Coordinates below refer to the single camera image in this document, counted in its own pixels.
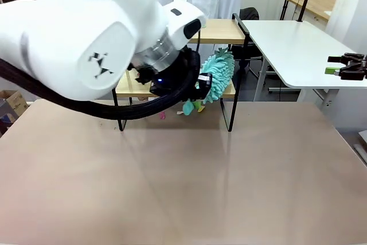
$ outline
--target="teal cloth piece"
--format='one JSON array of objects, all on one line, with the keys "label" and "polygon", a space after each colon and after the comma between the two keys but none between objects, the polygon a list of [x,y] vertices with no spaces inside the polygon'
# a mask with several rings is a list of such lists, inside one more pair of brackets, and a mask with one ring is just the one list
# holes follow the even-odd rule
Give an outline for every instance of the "teal cloth piece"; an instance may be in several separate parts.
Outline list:
[{"label": "teal cloth piece", "polygon": [[229,83],[233,78],[235,71],[235,60],[232,52],[228,52],[228,48],[219,48],[215,55],[208,58],[203,64],[201,73],[211,73],[213,75],[213,84],[208,95],[203,101],[213,103],[219,100]]}]

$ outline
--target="thick black hose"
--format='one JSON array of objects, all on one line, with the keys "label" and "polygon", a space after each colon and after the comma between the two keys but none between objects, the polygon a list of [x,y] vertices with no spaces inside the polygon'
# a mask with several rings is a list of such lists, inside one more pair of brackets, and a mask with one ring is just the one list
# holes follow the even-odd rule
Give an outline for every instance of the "thick black hose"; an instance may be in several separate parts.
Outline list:
[{"label": "thick black hose", "polygon": [[200,73],[200,56],[197,52],[186,48],[180,53],[179,59],[188,63],[188,75],[182,85],[169,95],[134,106],[107,106],[67,99],[1,59],[0,77],[43,99],[74,111],[109,120],[136,120],[162,112],[188,97],[188,93],[195,86]]}]

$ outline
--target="cardboard box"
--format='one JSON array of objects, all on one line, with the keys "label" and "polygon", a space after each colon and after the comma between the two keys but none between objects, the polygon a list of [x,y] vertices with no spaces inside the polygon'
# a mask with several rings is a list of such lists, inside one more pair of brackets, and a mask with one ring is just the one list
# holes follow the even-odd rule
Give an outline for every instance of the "cardboard box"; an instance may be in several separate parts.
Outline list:
[{"label": "cardboard box", "polygon": [[27,110],[28,105],[18,91],[0,92],[0,137]]}]

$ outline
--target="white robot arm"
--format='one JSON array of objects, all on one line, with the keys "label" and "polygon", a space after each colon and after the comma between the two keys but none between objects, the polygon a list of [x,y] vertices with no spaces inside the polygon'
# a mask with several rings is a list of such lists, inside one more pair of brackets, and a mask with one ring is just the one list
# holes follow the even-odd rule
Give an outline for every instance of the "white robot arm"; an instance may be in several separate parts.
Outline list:
[{"label": "white robot arm", "polygon": [[65,98],[93,100],[130,63],[153,73],[170,68],[205,21],[181,1],[19,0],[0,6],[0,59]]}]

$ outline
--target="microfiber duster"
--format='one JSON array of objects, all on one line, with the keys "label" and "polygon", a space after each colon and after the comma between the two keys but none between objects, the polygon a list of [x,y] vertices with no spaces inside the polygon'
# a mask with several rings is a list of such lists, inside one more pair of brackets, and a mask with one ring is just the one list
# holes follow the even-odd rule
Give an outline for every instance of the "microfiber duster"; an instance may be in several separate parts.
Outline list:
[{"label": "microfiber duster", "polygon": [[[215,51],[215,55],[208,58],[203,64],[200,73],[211,73],[213,75],[213,83],[208,95],[203,100],[203,104],[207,102],[213,103],[223,96],[224,91],[233,78],[234,71],[235,60],[228,48],[219,48],[218,51]],[[189,99],[183,107],[184,114],[190,115],[194,108],[194,104]]]}]

